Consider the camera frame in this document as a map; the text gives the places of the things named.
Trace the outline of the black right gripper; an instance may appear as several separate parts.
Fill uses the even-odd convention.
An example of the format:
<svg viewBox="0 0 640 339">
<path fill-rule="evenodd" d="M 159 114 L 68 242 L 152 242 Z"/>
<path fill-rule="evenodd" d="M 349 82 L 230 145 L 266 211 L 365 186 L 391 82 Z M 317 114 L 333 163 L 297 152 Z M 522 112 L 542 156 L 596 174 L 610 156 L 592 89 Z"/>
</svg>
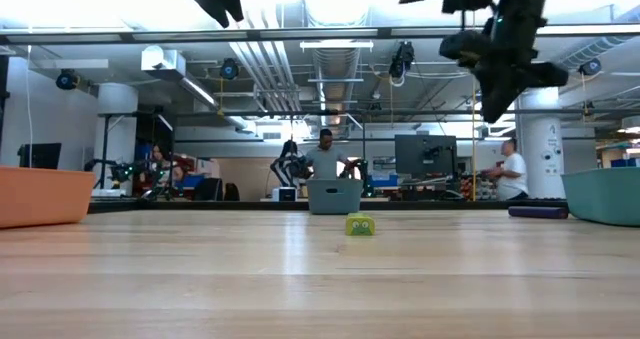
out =
<svg viewBox="0 0 640 339">
<path fill-rule="evenodd" d="M 553 62 L 534 62 L 533 48 L 503 47 L 479 31 L 462 30 L 445 37 L 439 54 L 468 69 L 481 90 L 481 112 L 488 123 L 497 122 L 527 87 L 562 87 L 569 73 Z"/>
</svg>

